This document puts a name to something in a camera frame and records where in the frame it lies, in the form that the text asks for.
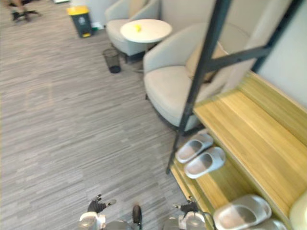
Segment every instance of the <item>mesh wastebasket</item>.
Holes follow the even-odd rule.
[[[67,8],[67,13],[76,27],[79,37],[89,37],[93,35],[91,20],[87,6],[74,6]]]
[[[119,53],[116,49],[110,48],[102,52],[105,57],[106,64],[111,73],[119,73],[121,71],[119,63]]]

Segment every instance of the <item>white wall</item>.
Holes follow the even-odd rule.
[[[210,19],[215,0],[161,0],[161,19],[173,32]]]
[[[251,34],[270,1],[234,0],[226,20]],[[161,0],[161,19],[170,23],[176,32],[210,20],[214,4],[215,0]]]
[[[307,1],[304,1],[259,74],[307,108]]]
[[[92,26],[101,27],[106,23],[105,10],[117,0],[71,0],[71,5],[87,5],[90,9]]]

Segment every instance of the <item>black cable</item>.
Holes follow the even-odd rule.
[[[211,213],[209,212],[202,212],[202,215],[205,216],[206,218],[206,215],[208,215],[212,221],[212,227],[214,230],[217,230],[216,226],[215,226],[215,222],[214,222],[214,219],[213,219],[213,216],[211,215]]]

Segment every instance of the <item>black metal frame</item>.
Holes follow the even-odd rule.
[[[178,143],[184,133],[189,116],[193,114],[193,106],[200,90],[201,84],[203,83],[203,76],[205,75],[205,73],[211,72],[213,70],[218,70],[223,67],[230,66],[252,58],[257,58],[257,61],[252,67],[252,71],[257,72],[265,61],[266,57],[270,54],[273,47],[278,42],[279,38],[282,36],[282,33],[285,31],[287,25],[290,23],[291,19],[293,18],[294,14],[296,13],[303,0],[292,0],[279,25],[277,26],[276,30],[274,31],[265,46],[260,46],[257,48],[240,51],[224,57],[212,59],[211,57],[215,49],[216,43],[219,39],[220,33],[222,31],[222,27],[225,22],[231,2],[232,0],[216,0],[206,39],[204,41],[204,45],[201,51],[201,56],[189,91],[184,112],[180,120],[180,125],[175,137],[172,152],[169,157],[166,169],[167,174],[169,174],[170,172],[170,166],[173,163],[175,152],[178,148]]]

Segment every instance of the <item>yellow lid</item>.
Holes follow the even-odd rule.
[[[67,13],[69,15],[79,15],[79,14],[85,14],[88,12],[89,10],[87,6],[74,6],[74,7],[67,8]]]

